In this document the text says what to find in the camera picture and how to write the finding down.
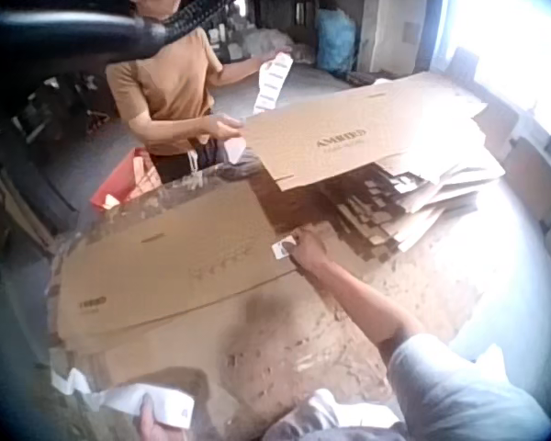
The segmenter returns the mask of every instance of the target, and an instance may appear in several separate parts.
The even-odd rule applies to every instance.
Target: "window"
[[[531,113],[551,133],[551,4],[448,3],[444,59],[449,60],[458,46],[474,52],[479,57],[475,80]]]

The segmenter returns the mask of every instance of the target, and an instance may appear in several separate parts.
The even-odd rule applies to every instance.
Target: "red basket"
[[[142,160],[142,168],[137,166],[139,160]],[[142,176],[137,177],[136,171],[140,168]],[[90,198],[90,202],[98,209],[110,209],[106,203],[107,195],[122,203],[152,191],[161,184],[147,151],[143,148],[133,149]]]

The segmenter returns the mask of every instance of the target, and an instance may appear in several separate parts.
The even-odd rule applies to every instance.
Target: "man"
[[[141,16],[165,20],[180,0],[134,0]],[[148,60],[107,67],[118,112],[145,144],[162,182],[217,162],[217,141],[240,136],[236,119],[210,114],[209,86],[236,83],[274,58],[251,58],[223,66],[197,28]]]
[[[405,422],[396,423],[394,417],[385,423],[394,415],[388,418],[389,409],[371,404],[365,410],[377,414],[368,418],[363,404],[342,406],[330,392],[318,390],[268,429],[264,441],[542,440],[551,434],[551,421],[530,395],[484,376],[476,365],[424,334],[412,314],[333,262],[315,234],[300,230],[295,237],[298,245],[286,247],[300,270],[331,292],[377,346]],[[147,400],[140,432],[144,441],[182,439],[176,437],[182,435],[179,431],[155,423]]]

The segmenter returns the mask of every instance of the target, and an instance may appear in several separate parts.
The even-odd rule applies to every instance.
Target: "forearm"
[[[401,343],[422,332],[422,324],[412,314],[336,263],[327,261],[313,274],[377,346],[385,363]]]
[[[187,140],[199,135],[207,134],[205,118],[192,118],[177,121],[150,120],[133,124],[131,129],[137,137],[148,144],[162,144],[176,140]]]
[[[258,72],[261,65],[261,60],[257,58],[251,58],[249,60],[245,60],[244,62],[225,64],[222,67],[222,71],[220,71],[220,73],[216,73],[214,77],[211,78],[210,82],[215,86],[237,83],[249,75],[253,75]]]

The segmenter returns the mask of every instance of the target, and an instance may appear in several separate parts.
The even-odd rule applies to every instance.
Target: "brown t-shirt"
[[[197,28],[165,46],[152,58],[107,67],[107,80],[120,117],[129,121],[149,109],[153,120],[181,120],[205,115],[214,104],[207,76],[222,71],[206,32]],[[208,142],[208,136],[198,139]],[[147,145],[153,154],[183,153],[188,140]]]

